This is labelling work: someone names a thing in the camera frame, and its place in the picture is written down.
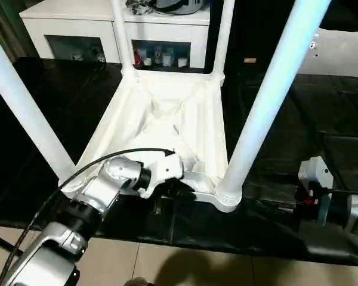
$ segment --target wall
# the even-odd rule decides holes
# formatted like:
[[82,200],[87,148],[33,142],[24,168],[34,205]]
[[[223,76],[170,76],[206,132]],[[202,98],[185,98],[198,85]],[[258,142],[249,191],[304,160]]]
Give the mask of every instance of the wall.
[[299,73],[358,77],[358,32],[318,29]]

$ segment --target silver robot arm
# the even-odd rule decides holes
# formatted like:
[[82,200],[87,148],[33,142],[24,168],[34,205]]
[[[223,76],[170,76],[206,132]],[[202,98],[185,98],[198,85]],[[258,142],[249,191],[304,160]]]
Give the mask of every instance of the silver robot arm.
[[56,221],[24,251],[3,280],[4,286],[73,286],[79,279],[75,263],[88,247],[120,191],[133,189],[147,198],[167,179],[183,176],[177,154],[158,160],[148,168],[125,157],[108,159],[97,176],[80,187]]

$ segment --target black table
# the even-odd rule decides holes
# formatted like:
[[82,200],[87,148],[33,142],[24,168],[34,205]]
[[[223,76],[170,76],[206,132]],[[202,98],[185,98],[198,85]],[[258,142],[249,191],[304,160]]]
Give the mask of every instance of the black table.
[[[121,81],[120,65],[22,58],[15,68],[77,162]],[[229,156],[262,78],[240,74],[224,83]],[[292,194],[292,182],[273,182],[267,175],[297,174],[300,161],[312,156],[328,162],[338,187],[358,190],[358,78],[297,76],[234,212],[206,203],[121,197],[97,236],[358,266],[355,235],[334,223],[321,228],[302,222],[294,231],[289,215],[257,200]],[[24,228],[56,186],[53,171],[0,96],[0,226]],[[58,196],[33,228],[43,228],[66,201]]]

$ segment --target black cable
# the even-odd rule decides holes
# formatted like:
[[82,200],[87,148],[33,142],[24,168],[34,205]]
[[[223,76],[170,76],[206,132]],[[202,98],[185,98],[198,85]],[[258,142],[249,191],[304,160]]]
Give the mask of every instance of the black cable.
[[118,152],[114,152],[108,155],[105,155],[101,158],[98,158],[96,160],[94,160],[93,162],[87,164],[86,166],[82,167],[81,169],[79,169],[77,172],[75,172],[72,176],[70,176],[65,182],[63,182],[60,186],[57,187],[57,189],[55,189],[55,191],[47,198],[47,200],[45,200],[43,202],[43,204],[40,206],[40,208],[38,209],[38,211],[35,213],[35,215],[33,216],[33,219],[30,221],[30,223],[28,224],[27,228],[24,229],[23,233],[20,235],[20,237],[18,238],[18,240],[16,241],[16,244],[14,245],[13,251],[11,252],[11,254],[8,256],[7,261],[5,262],[4,267],[1,270],[1,274],[0,274],[0,286],[5,278],[5,276],[8,273],[8,270],[12,264],[13,258],[15,257],[18,249],[20,248],[21,243],[24,241],[25,236],[27,235],[27,233],[29,232],[30,228],[32,227],[32,225],[35,223],[35,221],[37,220],[38,216],[40,215],[40,213],[44,210],[44,208],[49,204],[49,202],[61,191],[62,188],[64,188],[68,183],[70,183],[72,180],[74,180],[78,175],[80,175],[81,173],[83,173],[84,171],[86,171],[87,169],[89,169],[90,167],[92,167],[95,164],[98,164],[102,161],[105,161],[108,158],[111,157],[115,157],[118,155],[123,155],[123,154],[127,154],[127,153],[134,153],[134,152],[142,152],[142,151],[155,151],[155,152],[164,152],[166,156],[174,154],[175,152],[168,150],[168,149],[162,149],[162,148],[135,148],[135,149],[128,149],[128,150],[122,150],[122,151],[118,151]]

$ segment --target white cabinet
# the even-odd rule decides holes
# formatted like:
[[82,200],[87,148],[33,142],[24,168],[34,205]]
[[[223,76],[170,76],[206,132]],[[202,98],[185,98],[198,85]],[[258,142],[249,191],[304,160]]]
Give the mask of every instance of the white cabinet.
[[[109,21],[23,18],[41,58],[85,59],[103,53],[108,63],[120,63]],[[89,38],[87,42],[78,38]]]
[[[45,0],[20,16],[41,58],[121,62],[110,0]],[[125,7],[124,20],[136,53],[160,49],[171,52],[174,65],[185,58],[190,67],[204,67],[209,7],[178,16],[132,15]]]

